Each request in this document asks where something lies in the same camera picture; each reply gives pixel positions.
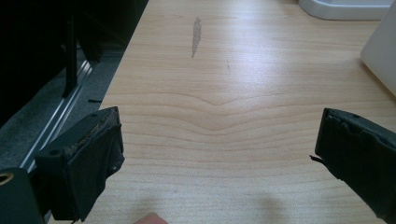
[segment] dark floor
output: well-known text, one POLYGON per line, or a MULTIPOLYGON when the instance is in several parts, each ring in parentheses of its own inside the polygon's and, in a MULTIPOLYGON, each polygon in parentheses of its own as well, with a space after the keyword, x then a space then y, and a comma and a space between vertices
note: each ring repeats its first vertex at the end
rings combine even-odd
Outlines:
MULTIPOLYGON (((103 57, 98 63, 91 63, 92 70, 75 88, 74 101, 70 103, 69 111, 57 115, 60 119, 57 125, 58 136, 74 123, 91 112, 97 111, 103 100, 108 85, 113 78, 123 49, 114 46, 103 47, 103 57)), ((82 51, 78 50, 78 68, 86 63, 82 51)), ((62 97, 65 85, 65 70, 47 83, 21 110, 19 110, 0 129, 0 169, 19 167, 27 153, 36 147, 39 138, 46 138, 49 131, 44 132, 51 118, 56 116, 57 107, 64 102, 62 97)))

